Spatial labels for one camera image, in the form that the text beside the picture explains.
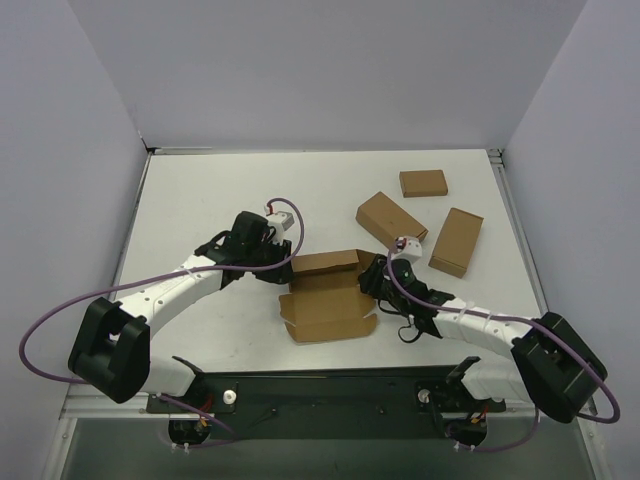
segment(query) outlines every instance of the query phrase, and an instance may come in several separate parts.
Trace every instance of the gray wall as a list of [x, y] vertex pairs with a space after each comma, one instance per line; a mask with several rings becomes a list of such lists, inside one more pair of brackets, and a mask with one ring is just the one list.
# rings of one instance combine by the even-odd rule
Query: gray wall
[[590, 0], [506, 150], [550, 307], [605, 361], [621, 401], [622, 422], [602, 428], [618, 478], [638, 478], [640, 439], [638, 25], [637, 0]]
[[70, 0], [151, 146], [501, 147], [585, 0]]
[[[145, 151], [64, 0], [0, 2], [0, 478], [40, 472], [67, 386], [18, 360], [22, 333], [49, 308], [105, 286]], [[66, 373], [80, 311], [29, 345]]]

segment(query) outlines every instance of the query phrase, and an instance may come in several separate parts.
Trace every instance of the small cardboard box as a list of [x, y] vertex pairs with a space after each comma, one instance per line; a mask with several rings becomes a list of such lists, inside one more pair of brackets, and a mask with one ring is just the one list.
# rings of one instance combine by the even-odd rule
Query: small cardboard box
[[442, 170], [400, 172], [400, 187], [404, 198], [438, 197], [449, 193]]
[[442, 226], [429, 266], [458, 278], [467, 272], [484, 219], [452, 208]]
[[358, 207], [356, 221], [387, 248], [391, 248], [398, 237], [416, 237], [422, 241], [428, 233], [424, 225], [382, 192]]
[[281, 295], [280, 315], [296, 342], [365, 337], [378, 324], [375, 300], [360, 292], [358, 275], [373, 261], [362, 250], [295, 257], [294, 279]]

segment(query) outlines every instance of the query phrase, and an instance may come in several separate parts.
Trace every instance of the purple cable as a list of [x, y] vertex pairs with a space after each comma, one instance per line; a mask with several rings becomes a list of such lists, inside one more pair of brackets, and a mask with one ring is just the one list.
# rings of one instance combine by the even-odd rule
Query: purple cable
[[[272, 198], [271, 200], [269, 200], [267, 202], [267, 206], [270, 206], [274, 202], [282, 202], [282, 203], [286, 203], [287, 205], [289, 205], [293, 209], [293, 211], [295, 212], [296, 216], [298, 217], [298, 222], [300, 224], [300, 240], [298, 241], [298, 244], [296, 245], [295, 250], [293, 252], [291, 252], [291, 255], [289, 255], [284, 260], [281, 260], [278, 263], [274, 263], [273, 265], [266, 265], [264, 267], [238, 267], [238, 266], [231, 266], [231, 265], [213, 265], [213, 266], [210, 266], [210, 267], [197, 267], [197, 268], [192, 268], [190, 270], [179, 270], [177, 272], [166, 273], [164, 275], [157, 275], [155, 277], [147, 278], [145, 280], [138, 280], [137, 282], [126, 283], [124, 285], [116, 285], [116, 286], [113, 286], [113, 287], [105, 288], [104, 290], [96, 290], [95, 292], [85, 293], [84, 295], [80, 295], [79, 297], [76, 297], [76, 298], [73, 298], [71, 300], [68, 300], [68, 301], [58, 305], [57, 307], [49, 310], [47, 313], [45, 313], [43, 316], [41, 316], [38, 320], [36, 320], [36, 322], [33, 325], [31, 325], [31, 327], [29, 327], [29, 329], [25, 332], [25, 334], [22, 336], [22, 339], [20, 340], [20, 346], [19, 346], [19, 349], [18, 349], [19, 350], [19, 354], [20, 354], [20, 361], [32, 373], [35, 373], [36, 375], [38, 375], [40, 377], [43, 377], [43, 378], [46, 378], [48, 380], [53, 380], [53, 381], [56, 381], [56, 382], [63, 382], [63, 383], [86, 384], [87, 382], [85, 382], [84, 380], [81, 380], [79, 378], [62, 377], [60, 375], [54, 375], [52, 373], [48, 373], [48, 372], [45, 372], [43, 370], [40, 370], [33, 363], [31, 363], [31, 361], [27, 358], [27, 353], [26, 353], [27, 341], [29, 340], [31, 335], [33, 335], [33, 332], [35, 332], [44, 322], [49, 320], [56, 313], [61, 312], [62, 310], [70, 307], [71, 305], [75, 305], [76, 303], [82, 302], [83, 300], [88, 300], [88, 299], [93, 298], [93, 297], [99, 297], [101, 295], [106, 295], [106, 294], [112, 293], [112, 292], [119, 292], [121, 290], [128, 290], [130, 288], [137, 288], [137, 287], [141, 287], [142, 285], [148, 285], [149, 283], [161, 282], [163, 280], [168, 280], [170, 278], [175, 278], [175, 277], [181, 277], [183, 275], [191, 275], [193, 273], [207, 272], [207, 271], [211, 271], [211, 270], [233, 270], [233, 271], [239, 271], [239, 272], [264, 272], [264, 271], [267, 271], [267, 270], [273, 270], [275, 268], [280, 268], [281, 266], [287, 264], [288, 262], [293, 260], [293, 258], [296, 255], [298, 255], [298, 252], [300, 251], [300, 248], [302, 248], [302, 242], [304, 241], [304, 220], [302, 219], [302, 214], [300, 213], [300, 210], [298, 210], [298, 207], [296, 207], [295, 204], [293, 204], [291, 201], [287, 200], [286, 198], [276, 197], [276, 198]], [[231, 434], [235, 435], [235, 432], [231, 429], [231, 427], [229, 427], [225, 423], [223, 423], [220, 420], [214, 418], [212, 415], [209, 415], [206, 412], [198, 410], [195, 407], [187, 405], [186, 403], [180, 402], [179, 400], [176, 400], [176, 399], [174, 399], [172, 397], [169, 397], [167, 395], [160, 395], [159, 398], [161, 400], [166, 401], [166, 402], [173, 403], [174, 405], [176, 405], [176, 406], [178, 406], [180, 408], [183, 408], [185, 410], [189, 410], [189, 411], [191, 411], [193, 413], [196, 413], [196, 414], [200, 415], [201, 417], [204, 417], [207, 420], [215, 423], [216, 425], [220, 426], [221, 428], [224, 428], [225, 430], [227, 430]], [[213, 446], [217, 446], [217, 445], [226, 445], [226, 444], [232, 443], [232, 442], [233, 442], [233, 440], [221, 440], [221, 441], [218, 441], [218, 442], [207, 443], [207, 444], [203, 444], [203, 445], [199, 445], [199, 446], [195, 446], [194, 445], [193, 448], [213, 447]]]
[[[524, 445], [525, 443], [527, 443], [529, 440], [531, 440], [533, 438], [533, 436], [536, 434], [536, 432], [538, 431], [538, 425], [540, 424], [540, 409], [538, 407], [536, 407], [536, 412], [534, 414], [533, 417], [533, 425], [531, 426], [531, 429], [529, 430], [529, 433], [527, 433], [524, 437], [522, 437], [520, 440], [513, 442], [513, 443], [509, 443], [507, 445], [501, 445], [499, 447], [473, 447], [473, 449], [469, 446], [469, 445], [465, 445], [464, 443], [460, 443], [458, 442], [458, 444], [464, 448], [465, 450], [469, 450], [469, 451], [473, 451], [473, 452], [478, 452], [478, 453], [500, 453], [500, 452], [504, 452], [506, 450], [511, 450], [512, 448], [516, 448], [519, 447], [520, 445]], [[451, 435], [451, 424], [447, 425], [447, 436], [453, 438], [453, 436]]]
[[[402, 285], [400, 285], [400, 282], [398, 282], [398, 279], [393, 274], [393, 269], [391, 268], [391, 255], [393, 255], [393, 252], [391, 250], [389, 250], [389, 253], [387, 254], [387, 273], [389, 275], [389, 278], [391, 279], [391, 281], [395, 285], [395, 287], [405, 297], [407, 297], [412, 302], [417, 303], [418, 305], [422, 305], [423, 307], [439, 310], [439, 311], [442, 311], [442, 312], [460, 313], [462, 311], [462, 309], [460, 309], [460, 308], [444, 307], [444, 306], [433, 305], [431, 303], [424, 302], [424, 301], [420, 300], [419, 298], [414, 297], [409, 292], [407, 292], [404, 288], [402, 288]], [[478, 312], [476, 310], [466, 310], [465, 314], [466, 315], [473, 315], [475, 317], [480, 317], [480, 318], [488, 318], [489, 317], [488, 313]], [[587, 362], [585, 362], [584, 359], [582, 359], [582, 357], [580, 357], [580, 355], [578, 355], [575, 350], [573, 350], [565, 341], [563, 341], [555, 333], [550, 331], [548, 328], [540, 325], [539, 323], [534, 322], [533, 320], [529, 320], [528, 318], [515, 317], [515, 316], [510, 316], [510, 315], [496, 315], [496, 316], [492, 315], [491, 316], [491, 320], [499, 320], [501, 322], [524, 323], [525, 325], [528, 325], [531, 328], [534, 328], [534, 329], [538, 330], [539, 332], [544, 334], [546, 337], [548, 337], [551, 340], [553, 340], [553, 342], [556, 345], [558, 345], [560, 348], [562, 348], [571, 358], [573, 358], [573, 360], [576, 361], [576, 363], [578, 365], [580, 365], [580, 367], [585, 372], [587, 372], [587, 375], [589, 375], [589, 377], [591, 377], [593, 379], [593, 381], [596, 383], [596, 385], [598, 385], [598, 387], [600, 387], [602, 392], [609, 399], [609, 402], [611, 402], [611, 407], [613, 408], [613, 413], [612, 413], [611, 417], [609, 417], [609, 418], [595, 417], [593, 415], [586, 415], [584, 413], [578, 413], [578, 415], [577, 415], [578, 417], [583, 418], [585, 420], [591, 420], [593, 422], [607, 423], [607, 424], [616, 423], [618, 420], [620, 420], [620, 404], [618, 403], [618, 400], [616, 399], [616, 397], [613, 394], [613, 392], [609, 389], [609, 387], [607, 387], [607, 385], [604, 383], [604, 381], [591, 368], [591, 366], [589, 366], [589, 364]]]

